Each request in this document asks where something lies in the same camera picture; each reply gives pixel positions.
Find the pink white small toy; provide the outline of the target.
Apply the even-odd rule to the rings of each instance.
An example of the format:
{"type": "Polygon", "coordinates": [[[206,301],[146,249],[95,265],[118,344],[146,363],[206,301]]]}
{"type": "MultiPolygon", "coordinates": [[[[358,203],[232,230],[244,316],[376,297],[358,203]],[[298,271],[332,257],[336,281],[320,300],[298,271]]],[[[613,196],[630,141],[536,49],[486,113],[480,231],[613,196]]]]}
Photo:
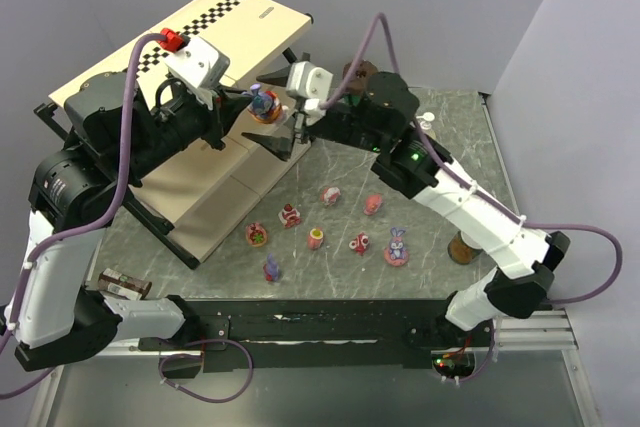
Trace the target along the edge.
{"type": "Polygon", "coordinates": [[[321,194],[321,201],[324,206],[334,205],[341,196],[341,190],[339,187],[330,186],[327,187],[321,194]]]}

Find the pink clover donut toy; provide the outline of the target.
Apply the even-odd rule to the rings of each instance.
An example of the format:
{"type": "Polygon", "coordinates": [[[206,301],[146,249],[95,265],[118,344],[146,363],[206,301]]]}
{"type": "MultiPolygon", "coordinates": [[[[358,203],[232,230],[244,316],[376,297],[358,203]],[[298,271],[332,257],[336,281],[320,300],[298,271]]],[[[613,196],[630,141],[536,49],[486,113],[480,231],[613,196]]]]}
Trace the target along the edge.
{"type": "Polygon", "coordinates": [[[252,247],[261,247],[268,241],[268,233],[262,224],[255,222],[245,227],[245,239],[252,247]]]}

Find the pink piglet toy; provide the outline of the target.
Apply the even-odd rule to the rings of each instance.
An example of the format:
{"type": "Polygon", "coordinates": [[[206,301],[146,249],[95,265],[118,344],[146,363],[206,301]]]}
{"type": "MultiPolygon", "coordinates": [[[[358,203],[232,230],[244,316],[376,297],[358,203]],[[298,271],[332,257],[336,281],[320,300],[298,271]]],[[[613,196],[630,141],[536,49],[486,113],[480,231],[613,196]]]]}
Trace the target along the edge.
{"type": "Polygon", "coordinates": [[[363,213],[367,216],[376,214],[383,205],[383,197],[381,194],[369,195],[364,204],[363,213]]]}

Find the pink roll cake toy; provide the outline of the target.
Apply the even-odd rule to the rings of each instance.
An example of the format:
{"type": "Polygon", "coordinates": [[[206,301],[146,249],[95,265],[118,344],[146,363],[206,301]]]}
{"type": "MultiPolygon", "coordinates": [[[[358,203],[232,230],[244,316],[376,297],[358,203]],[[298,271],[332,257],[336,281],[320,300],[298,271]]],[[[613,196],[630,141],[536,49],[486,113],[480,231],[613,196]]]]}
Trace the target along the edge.
{"type": "Polygon", "coordinates": [[[312,228],[307,237],[307,247],[310,250],[319,249],[324,243],[324,232],[321,228],[312,228]]]}

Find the red white fish toy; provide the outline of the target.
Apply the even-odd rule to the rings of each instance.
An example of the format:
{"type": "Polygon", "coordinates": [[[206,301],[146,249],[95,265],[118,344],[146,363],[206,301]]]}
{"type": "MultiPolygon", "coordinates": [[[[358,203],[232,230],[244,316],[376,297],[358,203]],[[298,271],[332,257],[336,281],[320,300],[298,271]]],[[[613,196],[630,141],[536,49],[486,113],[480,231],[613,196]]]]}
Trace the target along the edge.
{"type": "Polygon", "coordinates": [[[368,250],[369,245],[369,236],[365,232],[360,232],[354,239],[350,241],[349,249],[357,253],[358,255],[363,256],[364,253],[368,250]]]}

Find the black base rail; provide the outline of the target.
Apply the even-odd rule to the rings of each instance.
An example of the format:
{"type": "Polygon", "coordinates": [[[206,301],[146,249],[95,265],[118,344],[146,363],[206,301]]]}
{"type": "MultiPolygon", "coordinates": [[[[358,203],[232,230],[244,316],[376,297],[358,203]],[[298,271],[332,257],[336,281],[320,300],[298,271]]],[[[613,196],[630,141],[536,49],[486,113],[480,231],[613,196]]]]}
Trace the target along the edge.
{"type": "Polygon", "coordinates": [[[444,324],[443,300],[190,300],[198,325],[174,342],[143,338],[143,352],[204,356],[207,373],[256,368],[400,365],[429,369],[449,348],[489,346],[490,323],[466,333],[444,324]]]}

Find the tin can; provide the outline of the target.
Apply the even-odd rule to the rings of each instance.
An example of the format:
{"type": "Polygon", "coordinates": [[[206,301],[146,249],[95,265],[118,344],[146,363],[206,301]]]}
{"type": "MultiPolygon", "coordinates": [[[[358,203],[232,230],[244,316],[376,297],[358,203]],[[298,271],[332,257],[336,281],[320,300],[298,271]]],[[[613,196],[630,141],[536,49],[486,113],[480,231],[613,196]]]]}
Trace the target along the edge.
{"type": "Polygon", "coordinates": [[[483,253],[483,250],[466,243],[462,238],[462,232],[458,231],[449,242],[447,253],[456,264],[469,265],[483,253]]]}

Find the beige soap pump bottle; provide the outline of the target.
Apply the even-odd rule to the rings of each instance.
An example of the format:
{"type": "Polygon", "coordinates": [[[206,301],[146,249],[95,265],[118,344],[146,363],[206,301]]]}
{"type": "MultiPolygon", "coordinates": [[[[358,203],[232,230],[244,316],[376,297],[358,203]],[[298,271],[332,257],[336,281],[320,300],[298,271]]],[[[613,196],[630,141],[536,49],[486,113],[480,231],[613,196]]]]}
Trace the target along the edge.
{"type": "Polygon", "coordinates": [[[432,112],[424,112],[417,117],[421,130],[429,137],[435,139],[435,131],[433,130],[433,122],[435,121],[435,114],[432,112]]]}

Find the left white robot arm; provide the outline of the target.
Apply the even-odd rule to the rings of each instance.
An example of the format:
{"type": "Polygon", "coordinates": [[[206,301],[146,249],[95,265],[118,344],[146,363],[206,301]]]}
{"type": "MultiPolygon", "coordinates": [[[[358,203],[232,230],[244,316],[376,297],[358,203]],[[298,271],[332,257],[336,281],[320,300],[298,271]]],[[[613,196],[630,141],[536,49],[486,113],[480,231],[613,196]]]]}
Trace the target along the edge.
{"type": "Polygon", "coordinates": [[[170,99],[148,106],[132,72],[106,72],[65,101],[72,128],[34,174],[27,252],[1,317],[2,336],[16,340],[16,359],[28,372],[89,359],[117,340],[182,346],[201,335],[198,316],[177,295],[117,299],[85,286],[99,244],[117,210],[132,202],[133,189],[196,140],[222,149],[249,104],[227,87],[214,88],[206,104],[177,77],[160,89],[170,99]]]}

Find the purple sitting bunny toy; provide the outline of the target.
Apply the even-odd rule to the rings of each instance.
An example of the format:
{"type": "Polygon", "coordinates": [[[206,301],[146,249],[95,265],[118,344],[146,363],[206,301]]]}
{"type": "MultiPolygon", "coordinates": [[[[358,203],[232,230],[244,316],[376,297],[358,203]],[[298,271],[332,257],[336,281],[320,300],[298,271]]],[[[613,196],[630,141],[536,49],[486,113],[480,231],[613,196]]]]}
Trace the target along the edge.
{"type": "Polygon", "coordinates": [[[280,267],[271,253],[267,255],[266,262],[263,266],[263,272],[265,280],[268,282],[277,282],[280,279],[280,267]]]}

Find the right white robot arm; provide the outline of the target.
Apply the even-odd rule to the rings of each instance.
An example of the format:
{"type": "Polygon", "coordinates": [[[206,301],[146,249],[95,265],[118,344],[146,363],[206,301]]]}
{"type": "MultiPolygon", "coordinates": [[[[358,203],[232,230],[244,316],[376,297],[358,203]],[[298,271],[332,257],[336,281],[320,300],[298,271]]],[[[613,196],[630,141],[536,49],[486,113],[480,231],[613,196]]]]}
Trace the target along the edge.
{"type": "Polygon", "coordinates": [[[509,218],[503,204],[420,128],[419,99],[399,74],[374,73],[356,104],[338,101],[330,107],[324,104],[332,76],[309,61],[257,80],[284,88],[294,99],[293,126],[287,137],[250,133],[248,139],[280,160],[290,157],[295,142],[309,138],[373,152],[371,169],[384,184],[439,214],[493,259],[489,274],[451,295],[446,310],[432,323],[434,333],[461,336],[498,315],[526,319],[538,309],[569,238],[509,218]]]}

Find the strawberry cake toy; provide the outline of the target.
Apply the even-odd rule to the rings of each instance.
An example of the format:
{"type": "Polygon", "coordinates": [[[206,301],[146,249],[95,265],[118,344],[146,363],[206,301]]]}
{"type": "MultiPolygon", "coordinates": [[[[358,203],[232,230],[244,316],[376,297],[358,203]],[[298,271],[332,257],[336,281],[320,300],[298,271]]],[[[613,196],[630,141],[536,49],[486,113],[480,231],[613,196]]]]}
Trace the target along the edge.
{"type": "Polygon", "coordinates": [[[278,218],[283,227],[288,229],[301,223],[300,212],[290,203],[287,203],[278,213],[278,218]]]}

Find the brown green plush toy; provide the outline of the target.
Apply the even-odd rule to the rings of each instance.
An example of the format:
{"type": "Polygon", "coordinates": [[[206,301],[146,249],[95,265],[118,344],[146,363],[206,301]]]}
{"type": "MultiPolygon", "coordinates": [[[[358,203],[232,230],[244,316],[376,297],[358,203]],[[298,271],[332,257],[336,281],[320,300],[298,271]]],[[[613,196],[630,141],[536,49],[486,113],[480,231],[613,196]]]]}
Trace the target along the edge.
{"type": "Polygon", "coordinates": [[[350,105],[356,105],[366,90],[369,78],[378,72],[378,68],[368,60],[362,60],[350,78],[349,83],[341,97],[341,101],[350,105]]]}

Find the brown snack packet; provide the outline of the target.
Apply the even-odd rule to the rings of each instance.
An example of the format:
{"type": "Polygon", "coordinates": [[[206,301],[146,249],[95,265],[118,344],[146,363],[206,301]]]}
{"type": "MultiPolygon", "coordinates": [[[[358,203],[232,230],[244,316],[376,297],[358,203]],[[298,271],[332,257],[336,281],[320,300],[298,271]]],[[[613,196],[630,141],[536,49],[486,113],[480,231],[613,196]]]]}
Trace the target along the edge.
{"type": "Polygon", "coordinates": [[[128,300],[144,300],[151,291],[152,283],[113,269],[105,269],[98,276],[100,291],[128,300]]]}

